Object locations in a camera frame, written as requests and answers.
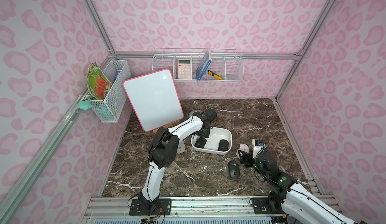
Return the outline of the white upside-down mouse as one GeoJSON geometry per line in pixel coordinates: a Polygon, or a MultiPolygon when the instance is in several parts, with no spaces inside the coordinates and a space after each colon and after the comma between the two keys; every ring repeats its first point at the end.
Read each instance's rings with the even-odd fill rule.
{"type": "Polygon", "coordinates": [[[238,157],[239,161],[241,162],[245,155],[249,153],[249,146],[242,143],[240,144],[239,148],[236,151],[236,156],[238,157]]]}

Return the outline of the black ribbed mouse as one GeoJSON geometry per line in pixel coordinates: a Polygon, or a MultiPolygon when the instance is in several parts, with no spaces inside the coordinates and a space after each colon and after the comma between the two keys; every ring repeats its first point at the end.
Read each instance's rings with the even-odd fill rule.
{"type": "Polygon", "coordinates": [[[236,161],[228,162],[229,176],[232,179],[238,179],[240,176],[239,164],[236,161]]]}

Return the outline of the grey speckled mouse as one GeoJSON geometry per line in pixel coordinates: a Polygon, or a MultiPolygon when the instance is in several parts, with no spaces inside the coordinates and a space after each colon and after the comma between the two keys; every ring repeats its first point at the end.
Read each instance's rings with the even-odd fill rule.
{"type": "Polygon", "coordinates": [[[185,142],[181,140],[178,145],[177,154],[182,154],[185,151],[185,142]]]}

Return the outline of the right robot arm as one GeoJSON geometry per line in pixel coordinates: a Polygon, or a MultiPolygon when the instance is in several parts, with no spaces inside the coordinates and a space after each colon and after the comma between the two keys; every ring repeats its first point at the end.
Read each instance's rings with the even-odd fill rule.
{"type": "Polygon", "coordinates": [[[291,175],[281,171],[262,141],[254,141],[253,151],[241,144],[236,156],[242,165],[254,170],[257,179],[271,188],[267,197],[254,197],[248,202],[256,214],[286,214],[302,224],[357,223],[322,202],[291,175]]]}

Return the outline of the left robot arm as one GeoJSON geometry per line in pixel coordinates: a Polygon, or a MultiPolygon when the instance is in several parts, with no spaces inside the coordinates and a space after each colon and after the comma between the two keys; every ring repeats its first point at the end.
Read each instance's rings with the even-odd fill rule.
{"type": "Polygon", "coordinates": [[[138,195],[140,204],[147,210],[156,205],[160,195],[160,185],[164,173],[175,160],[179,144],[190,135],[208,138],[211,123],[217,118],[214,109],[195,112],[183,123],[171,127],[161,127],[149,147],[149,171],[146,183],[138,195]]]}

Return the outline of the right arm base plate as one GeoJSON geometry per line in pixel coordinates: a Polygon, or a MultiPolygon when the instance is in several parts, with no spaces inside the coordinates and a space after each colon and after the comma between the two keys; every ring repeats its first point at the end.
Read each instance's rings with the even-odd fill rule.
{"type": "Polygon", "coordinates": [[[281,203],[272,197],[254,197],[248,201],[255,215],[284,215],[281,203]]]}

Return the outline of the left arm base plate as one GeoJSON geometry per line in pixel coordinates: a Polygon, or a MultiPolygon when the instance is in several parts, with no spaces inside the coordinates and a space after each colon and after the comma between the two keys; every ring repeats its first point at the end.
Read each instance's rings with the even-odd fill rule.
{"type": "Polygon", "coordinates": [[[133,199],[128,204],[130,216],[152,216],[161,212],[161,216],[169,216],[171,213],[172,199],[162,198],[150,202],[144,198],[133,199]]]}

